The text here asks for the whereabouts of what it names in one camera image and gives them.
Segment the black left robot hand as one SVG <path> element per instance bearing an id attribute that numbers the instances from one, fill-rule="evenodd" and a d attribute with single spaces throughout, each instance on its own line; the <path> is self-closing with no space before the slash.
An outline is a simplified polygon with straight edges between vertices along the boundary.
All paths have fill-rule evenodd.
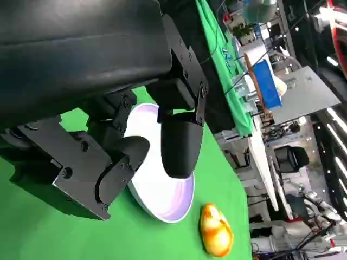
<path id="1" fill-rule="evenodd" d="M 158 1 L 1 1 L 1 157 L 67 215 L 107 220 L 150 143 L 124 135 L 144 86 L 168 176 L 190 177 L 208 83 Z"/>

